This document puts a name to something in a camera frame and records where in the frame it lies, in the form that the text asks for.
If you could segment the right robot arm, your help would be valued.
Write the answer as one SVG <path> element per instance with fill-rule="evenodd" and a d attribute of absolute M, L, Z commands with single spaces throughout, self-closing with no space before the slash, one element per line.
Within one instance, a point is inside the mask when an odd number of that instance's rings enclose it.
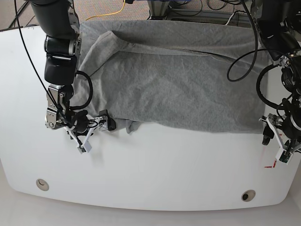
<path fill-rule="evenodd" d="M 92 101 L 93 84 L 85 72 L 77 69 L 81 37 L 74 3 L 72 0 L 32 0 L 30 5 L 46 33 L 44 79 L 50 85 L 47 89 L 45 125 L 49 129 L 64 128 L 79 151 L 87 153 L 92 148 L 88 140 L 94 130 L 115 130 L 116 122 L 107 110 L 95 117 L 85 110 Z M 84 104 L 71 106 L 70 100 L 74 94 L 72 84 L 77 75 L 88 82 L 88 99 Z"/>

